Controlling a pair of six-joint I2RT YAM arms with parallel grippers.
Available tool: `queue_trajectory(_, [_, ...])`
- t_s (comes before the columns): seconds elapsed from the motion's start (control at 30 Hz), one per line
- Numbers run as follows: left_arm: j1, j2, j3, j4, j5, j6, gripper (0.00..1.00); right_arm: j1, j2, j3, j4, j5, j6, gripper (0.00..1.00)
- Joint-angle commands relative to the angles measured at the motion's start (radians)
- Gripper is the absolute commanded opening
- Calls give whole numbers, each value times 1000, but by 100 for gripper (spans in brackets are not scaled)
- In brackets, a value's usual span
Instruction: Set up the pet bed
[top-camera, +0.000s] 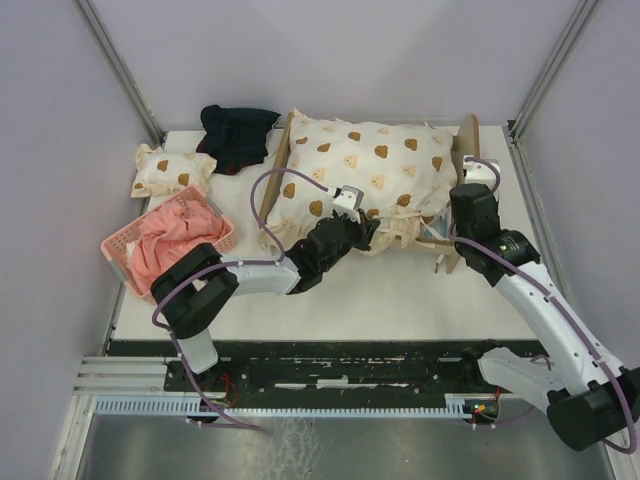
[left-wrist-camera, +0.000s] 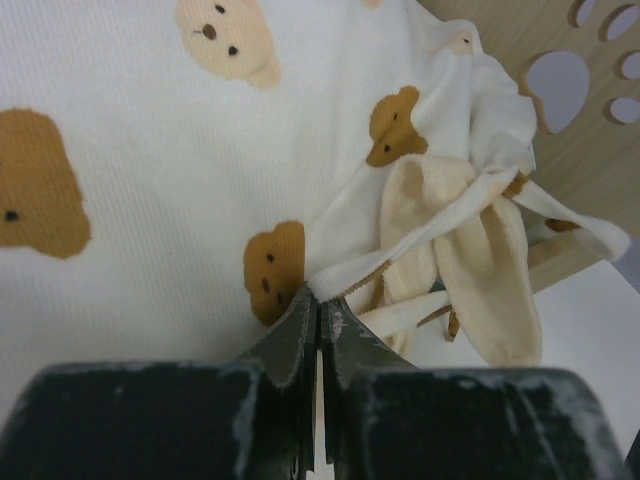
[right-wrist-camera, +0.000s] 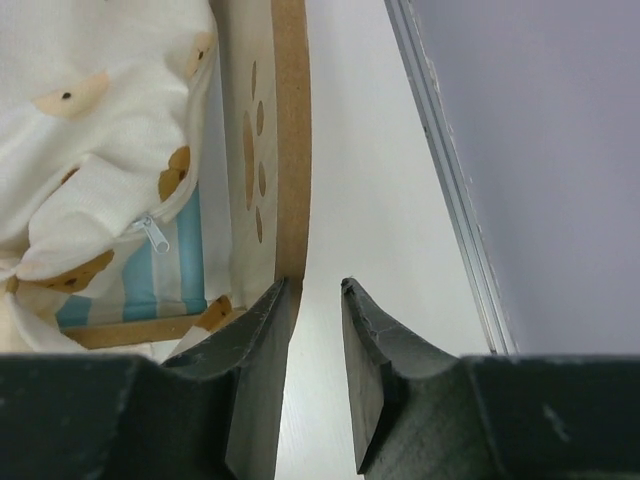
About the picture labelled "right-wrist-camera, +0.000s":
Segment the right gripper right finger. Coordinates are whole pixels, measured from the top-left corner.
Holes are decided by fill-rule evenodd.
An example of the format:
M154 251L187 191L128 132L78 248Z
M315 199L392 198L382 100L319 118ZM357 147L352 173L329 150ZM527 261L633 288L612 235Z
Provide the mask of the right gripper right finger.
M635 479L639 360L470 355L341 285L357 472L367 479Z

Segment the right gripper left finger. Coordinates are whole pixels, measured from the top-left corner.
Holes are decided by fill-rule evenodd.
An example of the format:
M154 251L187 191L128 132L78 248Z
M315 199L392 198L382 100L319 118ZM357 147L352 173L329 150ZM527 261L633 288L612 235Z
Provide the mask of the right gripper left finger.
M156 363L136 355L1 359L5 479L271 479L288 343L287 280Z

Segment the wooden pet bed frame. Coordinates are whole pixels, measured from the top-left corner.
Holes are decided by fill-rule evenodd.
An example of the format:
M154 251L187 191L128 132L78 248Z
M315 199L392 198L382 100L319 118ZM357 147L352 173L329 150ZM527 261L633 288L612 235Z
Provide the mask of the wooden pet bed frame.
M311 92L301 1L215 1L218 62L199 182L206 309L146 321L62 328L88 349L224 328L276 280L300 291L311 195Z

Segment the large bear print cushion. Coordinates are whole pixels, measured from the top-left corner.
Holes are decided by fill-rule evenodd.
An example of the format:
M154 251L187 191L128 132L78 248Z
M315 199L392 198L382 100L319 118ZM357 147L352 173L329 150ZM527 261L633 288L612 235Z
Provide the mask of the large bear print cushion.
M98 299L198 185L218 31L206 1L1 5L1 349L77 352Z

